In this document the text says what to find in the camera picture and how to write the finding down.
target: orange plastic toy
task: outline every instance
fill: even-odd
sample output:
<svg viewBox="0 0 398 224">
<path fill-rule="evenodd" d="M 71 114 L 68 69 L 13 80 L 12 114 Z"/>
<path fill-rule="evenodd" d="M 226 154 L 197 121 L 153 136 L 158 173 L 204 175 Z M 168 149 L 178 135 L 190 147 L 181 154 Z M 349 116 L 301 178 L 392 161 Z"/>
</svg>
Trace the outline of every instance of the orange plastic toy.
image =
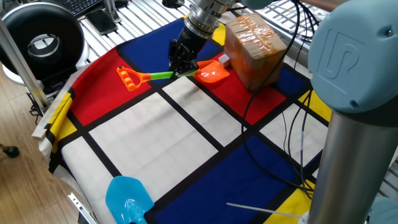
<svg viewBox="0 0 398 224">
<path fill-rule="evenodd" d="M 199 69 L 189 73 L 187 75 L 180 75 L 180 77 L 194 76 L 196 75 L 201 81 L 205 83 L 216 83 L 229 76 L 229 72 L 220 65 L 216 60 L 209 60 L 204 62 L 198 62 Z M 122 66 L 116 69 L 121 80 L 129 91 L 138 89 L 141 84 L 148 82 L 149 80 L 159 80 L 170 78 L 173 72 L 158 72 L 158 73 L 142 73 L 136 72 L 130 68 L 124 68 Z M 134 83 L 132 76 L 138 78 L 138 82 Z"/>
</svg>

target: brown cardboard box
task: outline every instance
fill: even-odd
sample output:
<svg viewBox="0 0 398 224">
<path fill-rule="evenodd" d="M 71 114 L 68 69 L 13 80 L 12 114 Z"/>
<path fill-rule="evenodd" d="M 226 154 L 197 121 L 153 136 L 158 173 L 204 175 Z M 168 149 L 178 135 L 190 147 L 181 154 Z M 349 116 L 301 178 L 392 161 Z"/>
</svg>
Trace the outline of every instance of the brown cardboard box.
<svg viewBox="0 0 398 224">
<path fill-rule="evenodd" d="M 286 45 L 261 18 L 253 13 L 226 24 L 224 52 L 249 91 L 259 88 L 286 50 Z M 279 78 L 282 64 L 267 80 L 266 85 Z"/>
</svg>

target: white cable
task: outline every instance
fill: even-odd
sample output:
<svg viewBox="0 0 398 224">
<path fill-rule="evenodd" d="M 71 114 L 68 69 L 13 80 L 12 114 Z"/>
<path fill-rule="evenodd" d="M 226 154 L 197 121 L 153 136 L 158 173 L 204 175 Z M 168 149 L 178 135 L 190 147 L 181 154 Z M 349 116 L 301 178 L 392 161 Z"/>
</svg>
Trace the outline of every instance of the white cable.
<svg viewBox="0 0 398 224">
<path fill-rule="evenodd" d="M 263 208 L 256 208 L 256 207 L 250 207 L 250 206 L 245 206 L 245 205 L 237 205 L 234 203 L 227 203 L 227 205 L 234 206 L 234 207 L 239 207 L 239 208 L 246 208 L 246 209 L 251 209 L 251 210 L 256 210 L 260 212 L 267 212 L 267 213 L 274 213 L 278 215 L 285 215 L 287 217 L 292 217 L 292 218 L 302 218 L 300 215 L 292 215 L 288 213 L 283 213 L 283 212 L 277 212 L 277 211 L 272 211 L 268 209 L 263 209 Z"/>
</svg>

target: wooden floor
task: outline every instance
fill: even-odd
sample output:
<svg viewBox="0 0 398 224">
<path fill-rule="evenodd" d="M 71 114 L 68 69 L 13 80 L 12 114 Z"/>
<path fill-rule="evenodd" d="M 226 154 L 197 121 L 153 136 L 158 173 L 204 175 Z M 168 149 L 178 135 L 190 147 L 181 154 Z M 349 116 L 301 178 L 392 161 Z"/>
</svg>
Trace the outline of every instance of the wooden floor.
<svg viewBox="0 0 398 224">
<path fill-rule="evenodd" d="M 21 152 L 15 159 L 0 152 L 0 223 L 76 224 L 78 210 L 67 197 L 72 188 L 47 170 L 30 136 L 35 129 L 31 105 L 25 88 L 0 69 L 0 143 Z"/>
</svg>

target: blue toy shovel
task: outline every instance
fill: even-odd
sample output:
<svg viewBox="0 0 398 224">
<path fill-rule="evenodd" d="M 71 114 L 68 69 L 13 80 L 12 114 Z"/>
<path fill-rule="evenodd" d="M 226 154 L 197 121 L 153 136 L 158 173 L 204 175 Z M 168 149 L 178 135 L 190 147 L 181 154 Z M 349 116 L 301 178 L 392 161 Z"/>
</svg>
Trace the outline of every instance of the blue toy shovel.
<svg viewBox="0 0 398 224">
<path fill-rule="evenodd" d="M 144 214 L 154 206 L 139 180 L 123 176 L 111 181 L 105 202 L 117 224 L 147 224 Z"/>
</svg>

